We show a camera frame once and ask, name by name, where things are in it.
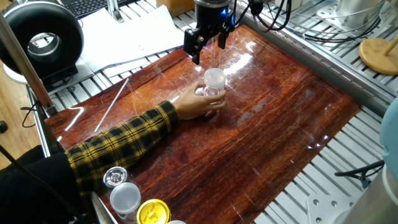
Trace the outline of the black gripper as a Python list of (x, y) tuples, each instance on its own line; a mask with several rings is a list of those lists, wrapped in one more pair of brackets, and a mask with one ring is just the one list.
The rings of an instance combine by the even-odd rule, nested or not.
[(183, 50), (192, 57), (192, 62), (200, 63), (200, 52), (207, 44), (208, 38), (201, 34), (201, 29), (209, 27), (220, 27), (218, 47), (224, 49), (226, 39), (235, 30), (235, 26), (226, 22), (228, 17), (229, 3), (196, 3), (195, 17), (197, 28), (186, 29), (184, 32)]

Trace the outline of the bare person's hand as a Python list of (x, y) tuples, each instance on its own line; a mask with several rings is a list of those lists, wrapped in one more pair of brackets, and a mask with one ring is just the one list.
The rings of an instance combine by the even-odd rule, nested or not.
[(180, 120), (189, 120), (204, 115), (209, 111), (217, 111), (226, 106), (226, 91), (216, 96), (197, 95), (196, 91), (204, 87), (203, 81), (195, 82), (172, 101)]

